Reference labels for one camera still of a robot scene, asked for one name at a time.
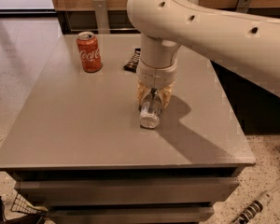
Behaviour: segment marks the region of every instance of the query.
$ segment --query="red object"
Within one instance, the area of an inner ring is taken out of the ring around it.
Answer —
[[[97,72],[102,68],[99,45],[94,33],[83,32],[78,34],[77,47],[84,71]]]

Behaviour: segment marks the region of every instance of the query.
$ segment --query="can lid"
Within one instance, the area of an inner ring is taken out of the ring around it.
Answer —
[[[92,32],[82,32],[77,35],[77,39],[79,40],[90,40],[94,37],[94,33]]]

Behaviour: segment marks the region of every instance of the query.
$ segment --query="table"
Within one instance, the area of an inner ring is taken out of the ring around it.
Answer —
[[[82,69],[61,37],[7,139],[0,171],[56,223],[190,223],[238,186],[255,157],[208,60],[181,48],[156,130],[140,128],[137,76],[122,66],[139,35],[98,35],[103,68]]]

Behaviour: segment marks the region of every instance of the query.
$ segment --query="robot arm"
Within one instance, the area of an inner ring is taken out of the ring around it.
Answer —
[[[198,0],[128,0],[141,34],[140,83],[162,90],[175,81],[180,45],[280,97],[280,20],[195,5]]]

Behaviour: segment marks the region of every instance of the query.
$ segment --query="speckled floor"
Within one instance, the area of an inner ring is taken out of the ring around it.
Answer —
[[[54,18],[0,19],[0,146],[60,36]],[[215,214],[204,224],[231,223],[260,193],[280,184],[280,135],[250,135],[247,139],[257,165],[245,168],[238,189],[226,202],[215,204]],[[0,173],[0,195],[7,218],[19,216],[9,211],[16,195],[14,184],[8,175]],[[249,223],[280,224],[280,189]]]

